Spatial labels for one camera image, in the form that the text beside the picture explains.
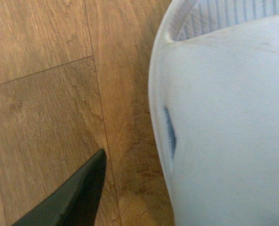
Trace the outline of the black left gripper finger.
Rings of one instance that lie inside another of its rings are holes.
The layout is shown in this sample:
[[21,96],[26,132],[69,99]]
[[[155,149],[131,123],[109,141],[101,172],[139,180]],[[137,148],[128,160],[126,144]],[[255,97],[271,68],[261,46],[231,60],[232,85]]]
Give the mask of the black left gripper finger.
[[106,153],[98,150],[15,226],[93,226],[102,196]]

